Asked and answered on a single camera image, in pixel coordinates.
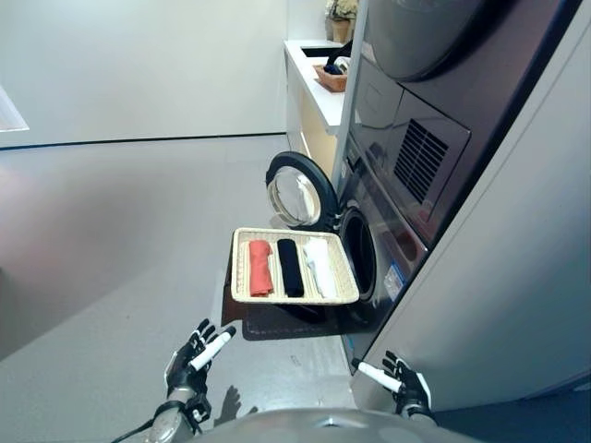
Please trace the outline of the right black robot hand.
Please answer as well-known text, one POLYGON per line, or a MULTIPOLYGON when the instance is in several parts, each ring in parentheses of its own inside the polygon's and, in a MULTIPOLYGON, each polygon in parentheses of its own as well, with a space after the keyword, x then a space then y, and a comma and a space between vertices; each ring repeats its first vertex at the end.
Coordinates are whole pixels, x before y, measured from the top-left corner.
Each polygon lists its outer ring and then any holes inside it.
POLYGON ((353 368, 386 389, 394 402, 394 413, 407 419, 415 416, 435 421, 431 410, 432 396, 424 376, 416 372, 401 357, 387 350, 382 359, 382 368, 353 358, 353 368))

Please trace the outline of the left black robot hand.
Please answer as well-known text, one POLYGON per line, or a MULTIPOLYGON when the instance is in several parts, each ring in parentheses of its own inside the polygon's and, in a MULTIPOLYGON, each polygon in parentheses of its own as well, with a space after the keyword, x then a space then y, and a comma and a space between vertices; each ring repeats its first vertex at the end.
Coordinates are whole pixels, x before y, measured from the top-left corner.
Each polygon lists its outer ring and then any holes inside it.
POLYGON ((173 353, 165 369, 166 398, 183 389, 188 389, 190 396, 206 394, 212 360, 235 335, 234 326, 219 331, 207 318, 202 320, 187 342, 173 353))

